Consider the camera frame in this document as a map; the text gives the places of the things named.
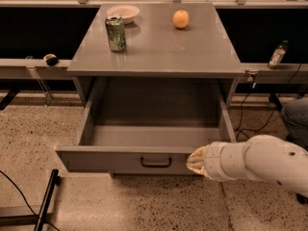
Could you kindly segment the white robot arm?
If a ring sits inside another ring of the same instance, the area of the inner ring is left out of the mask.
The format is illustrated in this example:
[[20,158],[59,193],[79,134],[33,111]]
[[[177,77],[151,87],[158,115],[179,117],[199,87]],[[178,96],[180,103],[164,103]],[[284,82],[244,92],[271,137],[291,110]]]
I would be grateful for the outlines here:
[[308,153],[302,147],[269,135],[245,142],[214,141],[187,159],[189,170],[219,182],[269,182],[308,197]]

